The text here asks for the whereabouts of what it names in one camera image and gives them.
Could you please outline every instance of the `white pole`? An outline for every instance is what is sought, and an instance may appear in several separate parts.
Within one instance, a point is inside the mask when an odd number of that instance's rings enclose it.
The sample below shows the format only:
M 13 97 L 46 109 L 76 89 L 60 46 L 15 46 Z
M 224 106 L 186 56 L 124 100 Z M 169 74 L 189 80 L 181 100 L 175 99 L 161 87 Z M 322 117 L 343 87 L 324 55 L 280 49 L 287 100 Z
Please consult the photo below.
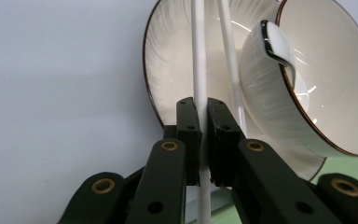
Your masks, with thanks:
M 222 28 L 223 43 L 225 45 L 226 62 L 228 72 L 231 76 L 231 97 L 234 104 L 237 123 L 240 125 L 242 132 L 247 136 L 245 110 L 242 100 L 242 88 L 240 84 L 240 75 L 237 62 L 237 54 L 234 44 L 234 35 L 231 27 L 231 16 L 229 12 L 228 0 L 218 0 L 220 26 Z
M 211 223 L 210 173 L 208 167 L 207 135 L 207 80 L 205 47 L 205 7 L 204 0 L 192 0 L 191 24 L 193 40 L 193 82 L 194 103 L 200 119 L 202 140 L 200 147 L 200 187 L 198 188 L 198 222 Z

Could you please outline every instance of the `screw hole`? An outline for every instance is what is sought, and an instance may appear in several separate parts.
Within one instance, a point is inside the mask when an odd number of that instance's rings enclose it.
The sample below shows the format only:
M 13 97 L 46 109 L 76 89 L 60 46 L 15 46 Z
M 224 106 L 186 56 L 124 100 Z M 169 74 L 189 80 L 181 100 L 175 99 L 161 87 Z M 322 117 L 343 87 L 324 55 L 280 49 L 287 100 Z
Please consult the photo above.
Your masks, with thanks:
M 358 187 L 345 179 L 334 178 L 331 185 L 339 192 L 352 197 L 358 197 Z
M 249 149 L 253 150 L 253 151 L 262 151 L 262 150 L 264 150 L 264 146 L 259 144 L 259 143 L 257 143 L 257 142 L 248 142 L 246 144 L 246 146 Z
M 167 151 L 174 151 L 178 148 L 178 145 L 175 142 L 164 142 L 160 147 Z
M 147 206 L 147 211 L 151 214 L 158 214 L 162 211 L 163 206 L 161 202 L 152 202 Z
M 224 130 L 228 131 L 228 130 L 230 130 L 230 129 L 231 129 L 231 127 L 230 127 L 230 126 L 228 126 L 228 125 L 223 125 L 223 126 L 222 126 L 222 129 L 224 129 Z
M 91 189 L 96 194 L 105 194 L 111 191 L 114 187 L 115 187 L 115 181 L 113 181 L 113 179 L 103 178 L 95 181 L 92 184 Z
M 303 203 L 303 202 L 297 202 L 296 203 L 296 208 L 298 209 L 298 211 L 305 213 L 305 214 L 312 214 L 313 213 L 313 208 L 307 204 L 307 203 Z

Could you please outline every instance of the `white bowl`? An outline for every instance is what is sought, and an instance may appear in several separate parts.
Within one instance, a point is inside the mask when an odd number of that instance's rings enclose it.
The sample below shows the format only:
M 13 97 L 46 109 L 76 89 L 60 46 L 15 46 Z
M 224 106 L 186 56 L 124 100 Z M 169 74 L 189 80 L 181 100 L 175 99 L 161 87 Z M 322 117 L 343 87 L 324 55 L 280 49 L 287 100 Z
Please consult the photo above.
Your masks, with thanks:
M 193 95 L 190 5 L 190 1 L 183 0 L 158 1 L 145 33 L 145 81 L 161 124 L 175 124 L 176 102 Z M 276 0 L 230 1 L 238 58 L 252 27 L 261 20 L 275 20 L 279 6 Z M 208 96 L 225 102 L 234 112 L 216 0 L 205 2 L 205 20 Z M 324 163 L 323 157 L 300 155 L 277 144 L 260 132 L 251 119 L 246 120 L 246 126 L 247 137 L 269 143 L 304 179 L 311 179 Z
M 252 120 L 299 153 L 358 156 L 358 26 L 339 4 L 325 0 L 284 1 L 277 18 L 292 46 L 296 87 L 287 67 L 267 69 L 257 56 L 261 50 L 249 44 L 254 30 L 240 69 Z

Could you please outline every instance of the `white saucer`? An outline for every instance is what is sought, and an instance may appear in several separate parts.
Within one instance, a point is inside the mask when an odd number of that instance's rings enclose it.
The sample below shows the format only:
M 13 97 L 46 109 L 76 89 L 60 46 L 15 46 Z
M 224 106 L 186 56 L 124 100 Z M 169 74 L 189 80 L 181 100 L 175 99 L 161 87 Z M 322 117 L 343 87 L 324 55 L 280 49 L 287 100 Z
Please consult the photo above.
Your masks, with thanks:
M 256 22 L 275 21 L 275 0 L 232 0 L 231 19 L 237 55 Z M 208 96 L 224 101 L 232 111 L 229 76 L 217 4 L 205 4 Z M 161 124 L 175 124 L 176 102 L 193 95 L 190 1 L 159 1 L 150 17 L 144 44 L 145 80 Z M 304 156 L 282 148 L 247 119 L 248 138 L 269 143 L 303 179 L 312 179 L 324 164 L 319 156 Z

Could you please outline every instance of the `black plastic part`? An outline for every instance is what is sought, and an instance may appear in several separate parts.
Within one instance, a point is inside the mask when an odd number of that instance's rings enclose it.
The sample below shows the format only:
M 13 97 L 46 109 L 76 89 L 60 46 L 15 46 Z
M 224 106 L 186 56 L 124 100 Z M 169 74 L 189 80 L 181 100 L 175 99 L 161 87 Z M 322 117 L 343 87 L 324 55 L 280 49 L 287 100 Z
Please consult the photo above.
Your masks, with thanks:
M 234 155 L 232 195 L 243 223 L 340 223 L 268 144 L 242 140 Z
M 322 175 L 315 192 L 342 223 L 358 223 L 358 180 L 342 174 Z
M 176 138 L 186 145 L 186 184 L 200 184 L 200 131 L 199 116 L 193 98 L 176 103 Z
M 126 224 L 184 223 L 185 161 L 186 148 L 181 141 L 167 138 L 156 142 L 136 190 Z
M 104 183 L 96 187 L 96 193 L 92 186 L 99 180 L 111 179 L 114 186 L 106 193 L 102 193 Z M 77 190 L 66 207 L 60 224 L 68 223 L 122 223 L 125 206 L 120 204 L 120 194 L 123 190 L 124 179 L 120 175 L 112 173 L 100 173 L 88 178 Z
M 165 125 L 163 138 L 176 138 L 176 125 Z
M 236 174 L 233 153 L 244 139 L 240 126 L 222 101 L 208 99 L 208 160 L 211 181 L 231 187 Z

